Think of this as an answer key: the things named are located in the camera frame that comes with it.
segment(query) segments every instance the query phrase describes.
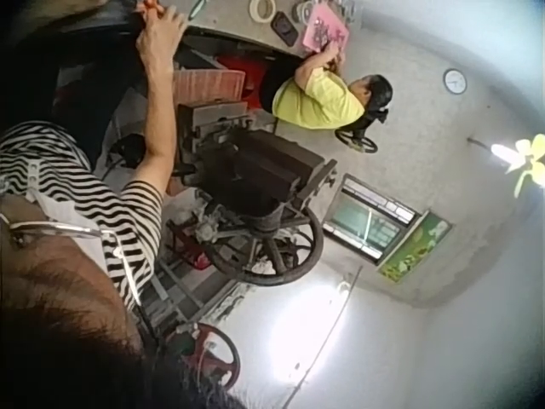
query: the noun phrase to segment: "hand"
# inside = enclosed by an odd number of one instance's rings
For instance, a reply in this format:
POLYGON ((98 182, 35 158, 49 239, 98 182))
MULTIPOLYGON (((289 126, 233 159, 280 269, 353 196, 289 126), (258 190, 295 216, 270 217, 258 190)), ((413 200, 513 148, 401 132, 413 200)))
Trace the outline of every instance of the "hand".
POLYGON ((339 48, 339 43, 335 41, 331 41, 325 47, 323 54, 328 57, 328 60, 334 60, 339 55, 340 52, 341 52, 341 49, 339 48))
POLYGON ((181 37, 187 29, 187 18, 169 6, 159 17, 156 8, 144 9, 146 28, 136 40, 136 48, 146 69, 149 81, 172 78, 173 58, 181 37))
POLYGON ((346 60, 347 60, 347 55, 345 54, 344 50, 340 50, 339 54, 335 58, 335 65, 337 66, 337 68, 342 68, 346 60))

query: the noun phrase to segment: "clock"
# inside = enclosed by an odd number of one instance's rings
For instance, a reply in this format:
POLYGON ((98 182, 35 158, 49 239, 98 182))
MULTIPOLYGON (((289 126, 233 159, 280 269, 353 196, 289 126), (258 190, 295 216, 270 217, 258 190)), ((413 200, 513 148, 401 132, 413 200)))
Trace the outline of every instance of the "clock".
POLYGON ((461 95, 468 89, 468 81, 461 71, 450 69, 446 70, 443 76, 445 87, 454 95, 461 95))

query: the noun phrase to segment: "poster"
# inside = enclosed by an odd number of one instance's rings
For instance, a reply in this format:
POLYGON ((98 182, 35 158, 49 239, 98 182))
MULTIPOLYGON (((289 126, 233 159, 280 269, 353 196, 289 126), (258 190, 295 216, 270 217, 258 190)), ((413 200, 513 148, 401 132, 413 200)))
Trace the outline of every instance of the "poster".
POLYGON ((407 240, 379 267, 379 273, 398 283, 445 238, 452 226, 429 212, 407 240))

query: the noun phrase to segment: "machine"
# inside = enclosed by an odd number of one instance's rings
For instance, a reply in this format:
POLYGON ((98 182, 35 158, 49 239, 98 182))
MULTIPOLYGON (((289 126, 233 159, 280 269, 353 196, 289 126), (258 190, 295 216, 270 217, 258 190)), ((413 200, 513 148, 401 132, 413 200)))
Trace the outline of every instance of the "machine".
POLYGON ((245 102, 178 108, 179 163, 200 205, 184 228, 232 279, 287 284, 308 273, 324 248, 309 209, 335 183, 336 161, 265 130, 251 130, 245 102))

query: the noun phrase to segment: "pink notebook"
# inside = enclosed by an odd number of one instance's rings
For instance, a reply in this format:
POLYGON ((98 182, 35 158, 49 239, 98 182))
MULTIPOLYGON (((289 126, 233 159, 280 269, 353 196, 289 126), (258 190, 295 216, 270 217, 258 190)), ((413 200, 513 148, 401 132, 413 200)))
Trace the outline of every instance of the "pink notebook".
POLYGON ((341 45, 341 49, 344 49, 347 45, 348 35, 348 29, 344 22, 327 4, 321 3, 314 6, 308 20, 303 45, 319 53, 327 43, 335 41, 341 45))

